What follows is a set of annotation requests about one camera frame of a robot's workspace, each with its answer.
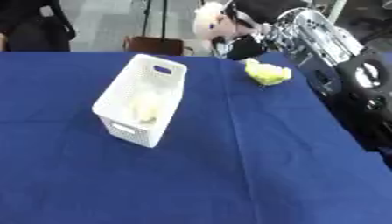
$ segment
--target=stuffed animal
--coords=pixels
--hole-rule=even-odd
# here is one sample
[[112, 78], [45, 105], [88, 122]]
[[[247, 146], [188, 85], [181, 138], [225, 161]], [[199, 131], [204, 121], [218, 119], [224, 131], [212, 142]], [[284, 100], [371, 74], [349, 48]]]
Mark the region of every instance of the stuffed animal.
[[193, 31], [207, 50], [211, 50], [212, 41], [218, 37], [229, 41], [256, 32], [256, 29], [237, 24], [223, 14], [224, 7], [221, 3], [208, 2], [195, 11]]
[[262, 64], [255, 59], [247, 59], [245, 64], [245, 72], [264, 86], [277, 85], [291, 79], [291, 70], [288, 67]]

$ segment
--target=white basket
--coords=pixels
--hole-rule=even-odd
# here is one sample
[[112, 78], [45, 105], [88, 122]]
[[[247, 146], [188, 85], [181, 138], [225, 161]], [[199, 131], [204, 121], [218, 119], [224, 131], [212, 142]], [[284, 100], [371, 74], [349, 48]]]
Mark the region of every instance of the white basket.
[[[123, 140], [155, 147], [172, 119], [184, 92], [186, 66], [138, 54], [93, 106], [108, 132]], [[142, 93], [159, 96], [154, 122], [136, 119], [132, 102]]]

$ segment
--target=gray floor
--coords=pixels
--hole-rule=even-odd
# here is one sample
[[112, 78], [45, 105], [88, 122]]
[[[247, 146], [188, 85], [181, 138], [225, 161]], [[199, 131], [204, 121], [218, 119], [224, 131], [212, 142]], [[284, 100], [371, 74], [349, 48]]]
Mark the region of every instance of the gray floor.
[[[163, 0], [153, 0], [148, 35], [158, 37], [161, 30]], [[208, 55], [192, 32], [194, 10], [200, 0], [169, 0], [167, 36], [183, 39], [196, 55]], [[72, 42], [74, 52], [119, 52], [123, 39], [141, 35], [145, 0], [61, 0], [64, 11], [73, 22], [78, 37]], [[350, 21], [358, 16], [392, 17], [392, 11], [381, 8], [381, 0], [348, 1], [338, 25], [355, 37], [366, 35], [364, 27], [352, 27]], [[392, 51], [392, 41], [380, 39], [371, 44], [383, 51]]]

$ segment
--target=table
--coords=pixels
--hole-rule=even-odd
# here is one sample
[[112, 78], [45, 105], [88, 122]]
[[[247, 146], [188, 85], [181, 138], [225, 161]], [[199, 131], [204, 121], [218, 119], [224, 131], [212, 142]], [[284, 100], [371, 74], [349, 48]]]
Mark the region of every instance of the table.
[[171, 58], [189, 73], [160, 145], [110, 136], [91, 106], [132, 56], [1, 56], [0, 223], [392, 220], [392, 173], [298, 71], [259, 88], [232, 61]]

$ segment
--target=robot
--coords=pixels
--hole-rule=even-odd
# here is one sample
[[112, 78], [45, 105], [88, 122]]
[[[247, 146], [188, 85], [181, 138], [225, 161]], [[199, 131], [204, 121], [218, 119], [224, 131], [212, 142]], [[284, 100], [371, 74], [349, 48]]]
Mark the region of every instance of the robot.
[[340, 123], [371, 151], [392, 148], [391, 68], [321, 12], [280, 15], [263, 43], [297, 65]]

